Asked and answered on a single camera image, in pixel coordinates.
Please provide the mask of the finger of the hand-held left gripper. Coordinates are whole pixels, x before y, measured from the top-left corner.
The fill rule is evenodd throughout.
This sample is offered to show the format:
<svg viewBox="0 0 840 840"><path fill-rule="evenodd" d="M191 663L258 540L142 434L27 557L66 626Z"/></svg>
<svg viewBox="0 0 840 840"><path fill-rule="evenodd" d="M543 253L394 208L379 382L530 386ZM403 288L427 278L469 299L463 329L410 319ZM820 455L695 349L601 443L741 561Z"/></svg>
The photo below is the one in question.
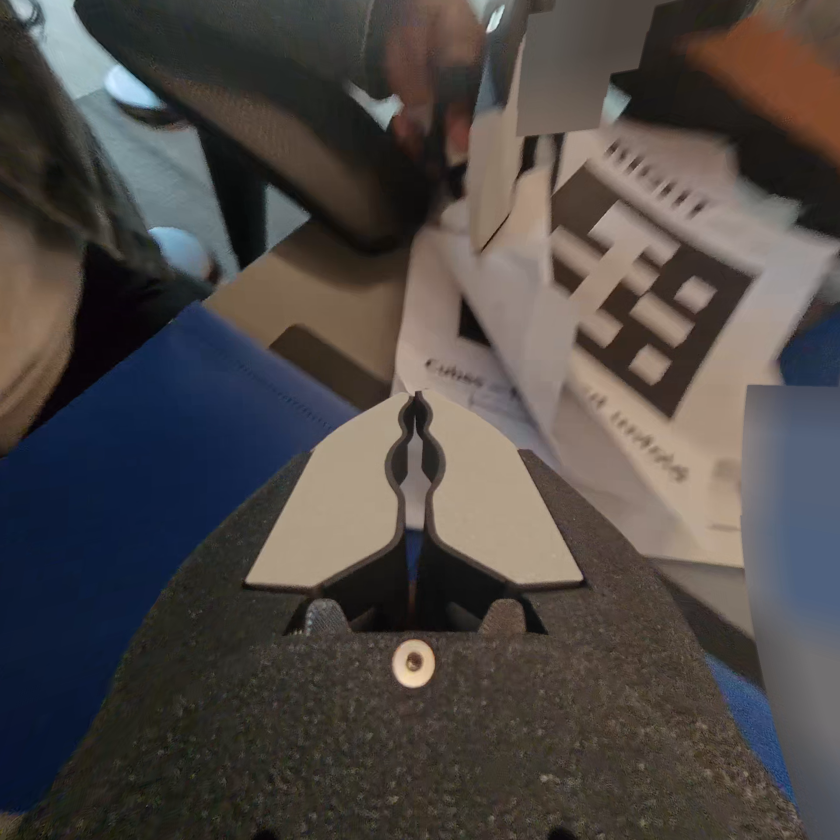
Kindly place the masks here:
<svg viewBox="0 0 840 840"><path fill-rule="evenodd" d="M518 135L514 98L474 117L469 136L467 206L475 253L484 250L508 220L518 179L535 167L552 169L553 163L553 136Z"/></svg>

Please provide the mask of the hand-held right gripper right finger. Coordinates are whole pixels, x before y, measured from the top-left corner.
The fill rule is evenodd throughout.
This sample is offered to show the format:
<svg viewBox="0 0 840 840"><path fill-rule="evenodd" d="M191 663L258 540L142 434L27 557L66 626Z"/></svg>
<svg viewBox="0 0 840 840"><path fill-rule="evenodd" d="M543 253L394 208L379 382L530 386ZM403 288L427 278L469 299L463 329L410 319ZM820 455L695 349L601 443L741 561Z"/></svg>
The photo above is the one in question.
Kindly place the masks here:
<svg viewBox="0 0 840 840"><path fill-rule="evenodd" d="M585 576L515 444L436 392L417 393L429 481L419 562L421 603L467 611L581 587Z"/></svg>

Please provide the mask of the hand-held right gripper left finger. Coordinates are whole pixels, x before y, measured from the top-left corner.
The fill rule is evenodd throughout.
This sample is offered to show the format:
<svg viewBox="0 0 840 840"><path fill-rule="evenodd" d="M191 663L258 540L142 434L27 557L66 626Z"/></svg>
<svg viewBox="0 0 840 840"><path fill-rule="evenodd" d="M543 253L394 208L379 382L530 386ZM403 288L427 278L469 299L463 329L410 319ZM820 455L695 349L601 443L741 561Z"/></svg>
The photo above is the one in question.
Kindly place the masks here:
<svg viewBox="0 0 840 840"><path fill-rule="evenodd" d="M321 441L245 586L333 599L344 611L405 611L410 584L401 484L413 420L413 398L398 393Z"/></svg>

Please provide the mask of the pile of printed paper sheets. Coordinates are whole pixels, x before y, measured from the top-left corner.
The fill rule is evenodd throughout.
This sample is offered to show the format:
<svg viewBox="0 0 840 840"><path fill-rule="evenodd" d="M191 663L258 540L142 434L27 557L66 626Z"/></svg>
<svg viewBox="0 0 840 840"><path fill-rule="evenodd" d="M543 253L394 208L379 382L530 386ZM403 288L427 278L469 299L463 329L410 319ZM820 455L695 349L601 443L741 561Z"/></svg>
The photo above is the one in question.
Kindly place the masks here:
<svg viewBox="0 0 840 840"><path fill-rule="evenodd" d="M781 383L838 241L695 134L573 133L550 175L479 253L466 199L416 236L395 384L532 449L638 552L741 568L747 389Z"/></svg>

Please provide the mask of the brown desk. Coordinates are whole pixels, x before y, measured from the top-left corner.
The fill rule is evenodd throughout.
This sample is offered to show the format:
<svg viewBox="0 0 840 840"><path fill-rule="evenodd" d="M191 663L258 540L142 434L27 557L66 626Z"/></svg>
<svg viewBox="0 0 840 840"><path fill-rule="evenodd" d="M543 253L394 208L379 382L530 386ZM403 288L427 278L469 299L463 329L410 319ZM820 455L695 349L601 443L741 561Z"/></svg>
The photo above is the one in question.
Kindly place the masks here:
<svg viewBox="0 0 840 840"><path fill-rule="evenodd" d="M320 224L307 222L218 287L205 305L263 348L300 327L350 364L351 385L338 393L356 407L391 388L402 322L407 250L363 256ZM742 570L654 559L688 609L705 649L719 658L756 655Z"/></svg>

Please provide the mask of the person's left hand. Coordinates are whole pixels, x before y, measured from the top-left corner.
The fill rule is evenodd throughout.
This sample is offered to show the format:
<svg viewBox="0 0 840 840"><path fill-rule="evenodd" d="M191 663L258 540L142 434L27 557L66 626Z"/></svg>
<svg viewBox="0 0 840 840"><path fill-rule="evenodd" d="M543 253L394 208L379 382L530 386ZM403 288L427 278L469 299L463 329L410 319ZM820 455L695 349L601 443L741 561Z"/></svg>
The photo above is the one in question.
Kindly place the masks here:
<svg viewBox="0 0 840 840"><path fill-rule="evenodd" d="M443 70L481 68L485 29L467 1L400 2L385 31L383 68L402 110L392 120L396 141L420 162L426 116Z"/></svg>

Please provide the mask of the blue cloth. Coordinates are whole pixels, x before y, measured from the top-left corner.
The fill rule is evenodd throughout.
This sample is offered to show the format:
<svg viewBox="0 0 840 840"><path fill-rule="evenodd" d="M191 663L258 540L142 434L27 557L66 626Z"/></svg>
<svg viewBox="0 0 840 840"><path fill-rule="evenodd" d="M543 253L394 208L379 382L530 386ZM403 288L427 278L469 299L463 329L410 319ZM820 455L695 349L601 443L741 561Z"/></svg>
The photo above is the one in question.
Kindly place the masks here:
<svg viewBox="0 0 840 840"><path fill-rule="evenodd" d="M357 417L201 304L2 459L16 838L806 838L671 590L519 450L584 574L485 611L245 586Z"/></svg>

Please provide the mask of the black mesh office chair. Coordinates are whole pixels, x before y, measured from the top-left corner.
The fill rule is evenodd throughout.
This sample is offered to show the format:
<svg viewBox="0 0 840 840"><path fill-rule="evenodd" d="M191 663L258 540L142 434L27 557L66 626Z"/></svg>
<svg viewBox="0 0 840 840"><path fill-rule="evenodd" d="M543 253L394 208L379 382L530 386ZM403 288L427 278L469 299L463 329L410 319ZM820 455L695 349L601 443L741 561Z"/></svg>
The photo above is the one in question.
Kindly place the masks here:
<svg viewBox="0 0 840 840"><path fill-rule="evenodd" d="M364 254L406 245L433 187L353 96L389 96L388 2L85 1L89 35L196 129L246 268L267 248L266 186Z"/></svg>

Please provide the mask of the person's black shirt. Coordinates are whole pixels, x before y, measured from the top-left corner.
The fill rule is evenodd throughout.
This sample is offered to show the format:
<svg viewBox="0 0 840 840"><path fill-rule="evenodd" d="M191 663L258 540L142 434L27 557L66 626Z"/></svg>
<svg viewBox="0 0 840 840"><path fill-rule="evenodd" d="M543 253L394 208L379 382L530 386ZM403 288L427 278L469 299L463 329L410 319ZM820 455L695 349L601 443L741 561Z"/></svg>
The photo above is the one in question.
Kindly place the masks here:
<svg viewBox="0 0 840 840"><path fill-rule="evenodd" d="M162 276L132 269L87 247L72 352L63 375L29 428L33 433L162 331L214 287L164 266Z"/></svg>

